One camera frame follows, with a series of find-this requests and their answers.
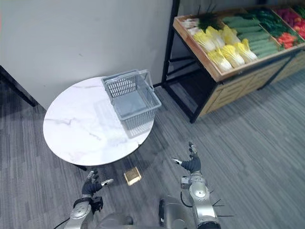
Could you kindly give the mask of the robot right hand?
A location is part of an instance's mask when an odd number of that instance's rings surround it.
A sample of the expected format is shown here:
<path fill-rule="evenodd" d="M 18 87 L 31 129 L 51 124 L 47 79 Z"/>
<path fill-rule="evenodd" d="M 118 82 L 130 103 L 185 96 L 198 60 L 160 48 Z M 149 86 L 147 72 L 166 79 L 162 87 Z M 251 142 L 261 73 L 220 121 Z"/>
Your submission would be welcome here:
<path fill-rule="evenodd" d="M 190 151 L 190 160 L 188 161 L 182 161 L 177 158 L 172 158 L 172 160 L 189 171 L 191 174 L 195 172 L 201 172 L 201 161 L 200 158 L 198 157 L 198 150 L 196 146 L 192 143 L 189 142 L 189 151 Z"/>

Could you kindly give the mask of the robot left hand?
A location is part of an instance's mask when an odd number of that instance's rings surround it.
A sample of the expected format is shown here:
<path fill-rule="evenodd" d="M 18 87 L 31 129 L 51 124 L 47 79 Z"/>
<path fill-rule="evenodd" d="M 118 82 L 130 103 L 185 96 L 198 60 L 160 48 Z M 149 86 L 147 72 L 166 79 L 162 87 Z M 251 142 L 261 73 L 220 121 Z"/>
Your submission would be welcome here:
<path fill-rule="evenodd" d="M 99 175 L 96 168 L 92 169 L 82 186 L 81 194 L 83 196 L 93 196 L 96 192 L 101 190 L 103 187 L 108 186 L 114 182 L 114 179 L 107 179 L 103 182 L 98 181 Z"/>

